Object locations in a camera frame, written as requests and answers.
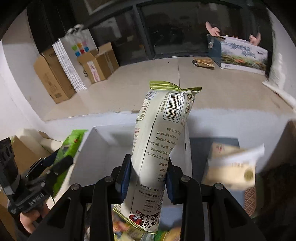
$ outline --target landscape picture on box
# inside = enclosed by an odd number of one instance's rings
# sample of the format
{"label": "landscape picture on box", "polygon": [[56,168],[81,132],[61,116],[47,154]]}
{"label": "landscape picture on box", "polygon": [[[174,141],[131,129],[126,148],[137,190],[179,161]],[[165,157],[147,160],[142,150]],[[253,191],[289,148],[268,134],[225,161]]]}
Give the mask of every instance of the landscape picture on box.
{"label": "landscape picture on box", "polygon": [[266,71],[268,51],[239,39],[225,39],[221,42],[221,62]]}

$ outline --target gold circular seal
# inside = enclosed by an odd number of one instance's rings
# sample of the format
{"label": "gold circular seal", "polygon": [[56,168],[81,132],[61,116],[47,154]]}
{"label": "gold circular seal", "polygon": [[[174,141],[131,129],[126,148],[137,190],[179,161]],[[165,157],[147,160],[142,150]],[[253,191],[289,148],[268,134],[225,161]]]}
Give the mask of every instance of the gold circular seal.
{"label": "gold circular seal", "polygon": [[244,172],[244,179],[246,181],[250,181],[250,180],[254,179],[254,174],[253,174],[253,171],[251,169],[247,169]]}

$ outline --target window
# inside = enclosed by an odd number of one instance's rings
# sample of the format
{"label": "window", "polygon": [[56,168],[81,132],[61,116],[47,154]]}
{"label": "window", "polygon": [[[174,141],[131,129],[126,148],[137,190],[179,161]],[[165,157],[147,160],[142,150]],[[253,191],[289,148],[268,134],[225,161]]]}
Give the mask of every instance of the window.
{"label": "window", "polygon": [[132,11],[109,18],[95,26],[92,36],[97,46],[111,42],[120,65],[146,59],[146,52]]}
{"label": "window", "polygon": [[156,55],[207,54],[206,21],[218,27],[221,35],[243,37],[239,6],[170,2],[144,6],[142,12]]}

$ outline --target brown woven object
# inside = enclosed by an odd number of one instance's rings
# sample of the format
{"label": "brown woven object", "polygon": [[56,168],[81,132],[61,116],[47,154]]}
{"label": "brown woven object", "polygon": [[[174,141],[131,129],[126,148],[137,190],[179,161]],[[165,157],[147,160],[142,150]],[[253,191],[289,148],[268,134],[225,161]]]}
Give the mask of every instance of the brown woven object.
{"label": "brown woven object", "polygon": [[244,192],[244,210],[249,216],[252,216],[252,214],[255,212],[256,206],[256,188],[248,188]]}

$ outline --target black device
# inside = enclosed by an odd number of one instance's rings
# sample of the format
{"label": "black device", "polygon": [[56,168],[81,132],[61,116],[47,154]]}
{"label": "black device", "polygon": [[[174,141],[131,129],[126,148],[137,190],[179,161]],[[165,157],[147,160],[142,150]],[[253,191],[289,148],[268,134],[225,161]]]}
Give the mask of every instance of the black device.
{"label": "black device", "polygon": [[41,209],[42,203],[53,194],[52,188],[57,177],[73,164],[73,158],[67,156],[40,176],[54,163],[57,152],[58,150],[39,159],[21,175],[15,163],[10,138],[0,141],[0,185],[9,199],[7,209],[14,219],[17,219],[21,212]]}
{"label": "black device", "polygon": [[[73,184],[53,206],[29,241],[82,241],[85,233],[86,206],[92,203],[90,241],[114,241],[111,204],[121,204],[126,198],[131,173],[131,155],[110,176],[96,184],[81,187]],[[204,213],[207,202],[210,240],[265,241],[235,198],[220,183],[212,186],[199,184],[184,176],[180,167],[168,164],[166,179],[168,197],[173,204],[183,204],[180,241],[204,240]]]}

